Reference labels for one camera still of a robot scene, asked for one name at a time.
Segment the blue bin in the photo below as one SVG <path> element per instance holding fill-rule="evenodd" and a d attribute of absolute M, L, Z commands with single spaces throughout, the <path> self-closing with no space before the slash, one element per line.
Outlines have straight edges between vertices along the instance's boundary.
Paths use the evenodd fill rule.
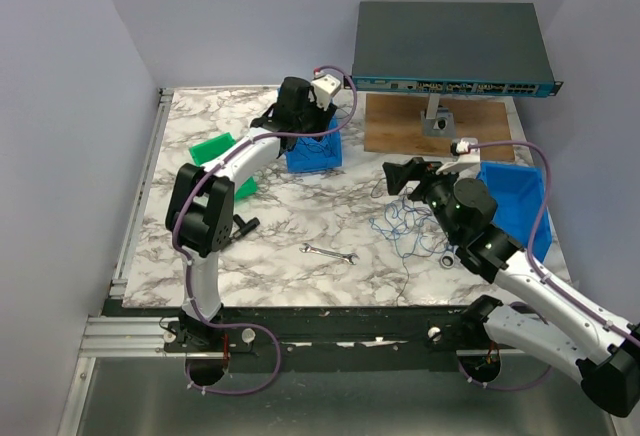
<path fill-rule="evenodd" d="M 329 130 L 338 126 L 336 117 Z M 321 141 L 299 138 L 291 151 L 284 151 L 290 173 L 311 173 L 337 168 L 342 164 L 341 137 L 338 132 L 325 135 Z"/>
<path fill-rule="evenodd" d="M 544 198 L 542 172 L 535 167 L 482 162 L 477 179 L 497 203 L 494 223 L 527 246 Z"/>

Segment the green plastic bin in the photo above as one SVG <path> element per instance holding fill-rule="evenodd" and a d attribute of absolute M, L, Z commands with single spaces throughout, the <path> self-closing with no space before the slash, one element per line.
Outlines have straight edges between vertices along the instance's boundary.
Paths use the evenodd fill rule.
<path fill-rule="evenodd" d="M 220 157 L 236 143 L 230 133 L 224 133 L 189 148 L 189 153 L 195 165 L 203 166 L 214 159 Z M 234 199 L 236 201 L 245 199 L 258 190 L 257 184 L 250 177 L 242 186 L 236 187 Z"/>

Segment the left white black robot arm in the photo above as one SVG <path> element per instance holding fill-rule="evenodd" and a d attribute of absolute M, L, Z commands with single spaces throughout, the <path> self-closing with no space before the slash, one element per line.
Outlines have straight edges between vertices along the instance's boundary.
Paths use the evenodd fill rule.
<path fill-rule="evenodd" d="M 197 349 L 214 349 L 222 329 L 241 326 L 214 320 L 222 308 L 219 253 L 231 239 L 237 189 L 292 150 L 298 138 L 322 139 L 341 88 L 340 80 L 328 74 L 319 73 L 311 81 L 287 77 L 276 102 L 251 121 L 246 135 L 229 150 L 204 166 L 185 164 L 179 169 L 165 223 L 174 249 L 183 257 L 182 311 L 193 319 L 187 338 Z"/>

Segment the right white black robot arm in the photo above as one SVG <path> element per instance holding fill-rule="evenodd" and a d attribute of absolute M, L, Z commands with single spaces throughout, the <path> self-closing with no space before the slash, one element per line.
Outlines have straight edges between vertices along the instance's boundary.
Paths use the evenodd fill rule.
<path fill-rule="evenodd" d="M 600 409 L 627 417 L 639 402 L 639 327 L 581 294 L 493 222 L 497 203 L 486 184 L 448 165 L 413 158 L 383 165 L 387 191 L 410 182 L 409 198 L 429 206 L 455 254 L 471 273 L 517 296 L 540 314 L 520 316 L 500 302 L 464 318 L 469 346 L 489 341 L 520 349 L 576 381 Z"/>

